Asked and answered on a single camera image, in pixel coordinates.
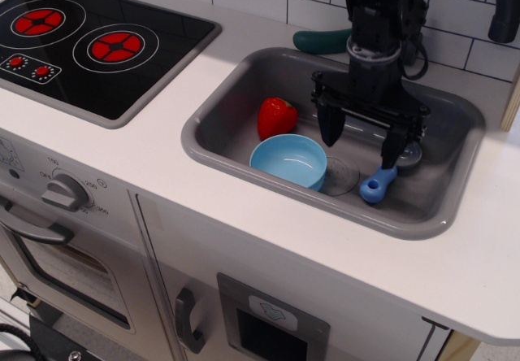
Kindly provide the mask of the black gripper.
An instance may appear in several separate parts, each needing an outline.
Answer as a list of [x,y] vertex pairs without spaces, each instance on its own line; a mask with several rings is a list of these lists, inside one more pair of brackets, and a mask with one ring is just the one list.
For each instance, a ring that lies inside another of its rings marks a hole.
[[377,51],[349,39],[349,70],[312,74],[312,101],[317,108],[323,142],[340,138],[347,115],[387,130],[382,144],[382,169],[393,168],[413,139],[424,137],[431,110],[404,88],[401,58],[404,41]]

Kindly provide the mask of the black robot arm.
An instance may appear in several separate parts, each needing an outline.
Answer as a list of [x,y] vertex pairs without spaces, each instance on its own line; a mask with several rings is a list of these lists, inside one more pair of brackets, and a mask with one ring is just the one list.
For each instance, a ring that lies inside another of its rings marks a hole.
[[406,146],[424,134],[430,109],[407,92],[403,48],[424,51],[419,37],[426,22],[424,0],[346,0],[351,34],[347,72],[316,71],[312,101],[321,138],[333,146],[348,116],[385,129],[382,167],[397,163]]

